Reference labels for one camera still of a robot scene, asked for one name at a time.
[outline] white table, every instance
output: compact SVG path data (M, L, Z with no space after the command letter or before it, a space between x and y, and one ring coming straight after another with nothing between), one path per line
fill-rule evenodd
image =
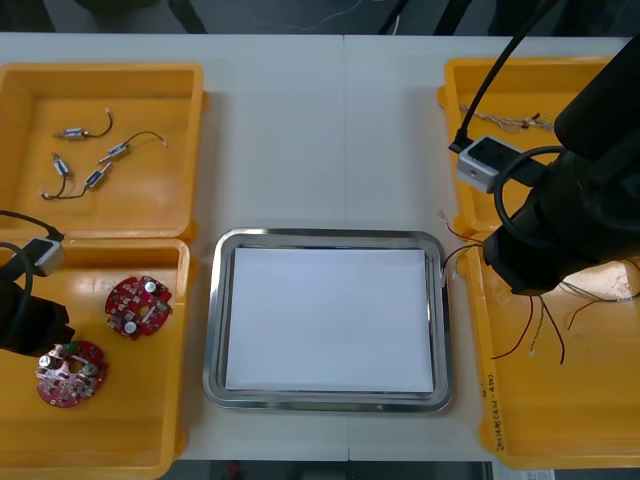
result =
M452 282L456 392L436 416L223 410L202 390L213 245L234 227L417 229L451 250L456 211L445 62L495 56L500 38L0 34L9 61L192 61L212 94L203 122L193 247L201 262L185 354L184 459L492 460L466 291ZM520 56L609 55L620 39L528 39Z

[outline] white sheet of paper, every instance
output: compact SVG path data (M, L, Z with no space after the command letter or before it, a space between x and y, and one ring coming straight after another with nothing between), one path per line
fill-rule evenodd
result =
M239 248L226 388L431 392L421 250Z

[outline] yellow plastic bin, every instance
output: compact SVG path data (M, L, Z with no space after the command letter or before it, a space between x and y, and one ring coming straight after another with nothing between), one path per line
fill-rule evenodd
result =
M0 70L0 205L41 218L68 238L194 237L192 222L203 71L195 64L9 64ZM70 127L101 138L69 141L53 134ZM74 200L43 200L57 193L57 152L72 172L67 194L79 194L98 160L134 133L140 136L116 160L95 190ZM37 227L0 218L0 238L36 233Z
M605 57L512 58L500 70L478 105L477 112L524 119L540 113L553 123L558 114L604 68L610 59ZM460 105L471 104L495 58L455 58L445 66L445 85L438 91L438 103L444 108L449 141L453 141L464 112ZM506 132L487 120L474 117L469 137L478 139L492 135L521 150L541 145L558 145L552 132L529 128L517 133ZM543 155L536 160L548 163L553 156ZM467 235L491 232L499 225L493 196L474 189L456 175L458 157L450 154L452 178L458 201L456 226ZM522 205L528 189L516 182L505 187L505 205L513 212Z
M74 339L103 349L109 374L94 398L53 408L36 392L38 359L0 351L0 479L157 478L185 444L178 418L189 249L172 239L78 239L65 250L58 271L35 278L33 294L67 307ZM9 254L0 250L0 263ZM170 289L173 310L161 330L134 342L107 326L104 305L117 283L143 274Z
M533 299L532 322L512 354L529 316L529 298L512 295L484 264L479 249L459 262L472 313L486 450L515 469L640 467L640 364L638 302L594 304L561 287L544 295L566 346L548 317L530 349L540 318ZM607 298L628 298L640 288L640 271L613 262L567 281Z

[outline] circuit board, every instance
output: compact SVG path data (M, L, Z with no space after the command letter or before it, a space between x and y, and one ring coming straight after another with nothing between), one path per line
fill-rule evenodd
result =
M171 292L156 279L129 277L111 291L104 307L107 323L118 334L137 340L153 335L169 318Z
M52 407L76 407L96 394L108 371L103 351L93 343L55 345L38 362L38 393Z

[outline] metal tray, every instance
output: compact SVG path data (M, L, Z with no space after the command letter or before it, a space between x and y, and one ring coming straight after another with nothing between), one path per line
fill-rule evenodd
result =
M425 255L433 391L326 392L228 390L225 387L235 250L237 248L422 250ZM450 327L443 253L424 232L377 230L236 229L216 246L211 274L209 326L203 383L207 397L221 407L282 410L435 412L447 406L453 392Z

